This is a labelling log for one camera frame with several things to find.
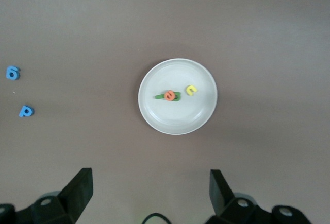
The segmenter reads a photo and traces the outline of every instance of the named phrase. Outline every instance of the table surface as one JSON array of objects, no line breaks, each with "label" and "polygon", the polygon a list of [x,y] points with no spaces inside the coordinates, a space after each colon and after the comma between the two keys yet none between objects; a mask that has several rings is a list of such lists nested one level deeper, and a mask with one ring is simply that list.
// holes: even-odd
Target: table surface
[{"label": "table surface", "polygon": [[[152,212],[200,224],[220,169],[265,210],[327,223],[329,17],[330,0],[0,0],[0,202],[20,210],[92,167],[79,224]],[[186,135],[151,128],[137,102],[171,58],[201,63],[218,87],[213,116]],[[20,118],[22,105],[35,114]]]}]

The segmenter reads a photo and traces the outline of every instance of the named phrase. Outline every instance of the metal screw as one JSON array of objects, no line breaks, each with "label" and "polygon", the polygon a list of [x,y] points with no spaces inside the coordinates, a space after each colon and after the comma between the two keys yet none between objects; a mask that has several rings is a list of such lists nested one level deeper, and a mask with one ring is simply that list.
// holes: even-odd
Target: metal screw
[{"label": "metal screw", "polygon": [[241,207],[247,207],[247,206],[249,206],[249,204],[247,203],[247,201],[245,201],[244,199],[239,199],[238,201],[237,201],[237,203],[238,203],[238,205],[240,205]]},{"label": "metal screw", "polygon": [[49,198],[47,198],[47,199],[43,200],[43,201],[40,203],[40,205],[41,205],[41,206],[45,206],[45,205],[47,205],[47,204],[50,204],[50,202],[51,202],[51,200],[50,200]]},{"label": "metal screw", "polygon": [[293,213],[287,208],[280,208],[280,213],[285,216],[292,216]]}]

